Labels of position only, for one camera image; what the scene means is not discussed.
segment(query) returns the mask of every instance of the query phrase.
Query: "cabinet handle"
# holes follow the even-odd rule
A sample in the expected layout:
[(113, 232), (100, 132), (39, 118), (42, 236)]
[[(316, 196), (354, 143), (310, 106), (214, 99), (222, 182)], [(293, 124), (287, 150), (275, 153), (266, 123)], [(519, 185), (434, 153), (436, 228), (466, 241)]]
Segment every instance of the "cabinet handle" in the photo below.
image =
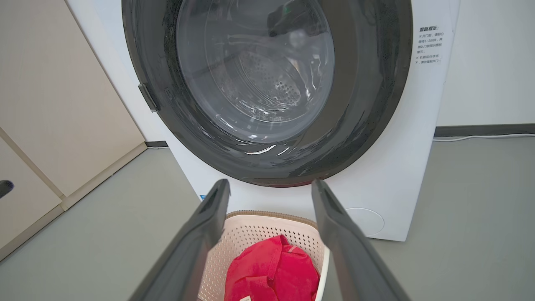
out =
[(10, 180), (0, 180), (0, 199), (10, 193), (14, 187), (15, 185)]

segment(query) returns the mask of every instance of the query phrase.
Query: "washing machine drum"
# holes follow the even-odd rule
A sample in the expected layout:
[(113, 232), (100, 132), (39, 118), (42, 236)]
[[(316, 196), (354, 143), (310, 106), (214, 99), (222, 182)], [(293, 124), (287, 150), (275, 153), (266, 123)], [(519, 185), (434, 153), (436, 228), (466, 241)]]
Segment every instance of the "washing machine drum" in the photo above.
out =
[(123, 19), (149, 106), (201, 160), (257, 185), (355, 162), (409, 71), (410, 0), (124, 0)]

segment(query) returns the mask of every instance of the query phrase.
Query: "cabinet door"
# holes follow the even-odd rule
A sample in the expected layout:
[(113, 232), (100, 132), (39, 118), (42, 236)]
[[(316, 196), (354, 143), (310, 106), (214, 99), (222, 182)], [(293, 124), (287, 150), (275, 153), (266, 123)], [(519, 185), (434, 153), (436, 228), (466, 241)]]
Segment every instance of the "cabinet door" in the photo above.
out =
[(0, 179), (10, 180), (15, 184), (15, 188), (0, 199), (1, 250), (43, 215), (58, 206), (61, 200), (2, 139), (0, 139)]
[(144, 142), (64, 0), (0, 1), (0, 127), (65, 196)]

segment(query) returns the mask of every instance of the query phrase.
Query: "front-load washing machine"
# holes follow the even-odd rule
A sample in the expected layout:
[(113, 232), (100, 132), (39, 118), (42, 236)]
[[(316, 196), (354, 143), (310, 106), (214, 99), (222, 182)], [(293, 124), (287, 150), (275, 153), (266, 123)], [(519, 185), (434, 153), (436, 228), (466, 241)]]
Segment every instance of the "front-load washing machine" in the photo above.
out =
[[(123, 0), (121, 24), (137, 93), (165, 124), (165, 140), (200, 197), (228, 178), (229, 211), (314, 219), (309, 184), (322, 178), (367, 236), (403, 241), (431, 148), (458, 5)], [(138, 83), (114, 77), (105, 57), (111, 48), (99, 51), (81, 19), (132, 111), (124, 91)], [(142, 131), (148, 126), (136, 122)]]

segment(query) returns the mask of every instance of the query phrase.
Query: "white laundry basket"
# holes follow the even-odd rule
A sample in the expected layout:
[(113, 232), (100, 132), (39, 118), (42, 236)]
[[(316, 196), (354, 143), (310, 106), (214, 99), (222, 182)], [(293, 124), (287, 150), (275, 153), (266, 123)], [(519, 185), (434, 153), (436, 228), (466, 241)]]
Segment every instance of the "white laundry basket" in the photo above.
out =
[(320, 274), (316, 301), (321, 301), (329, 249), (323, 244), (316, 223), (293, 215), (264, 211), (236, 211), (227, 215), (221, 240), (208, 253), (198, 299), (223, 301), (227, 270), (234, 258), (247, 247), (281, 234), (311, 257)]

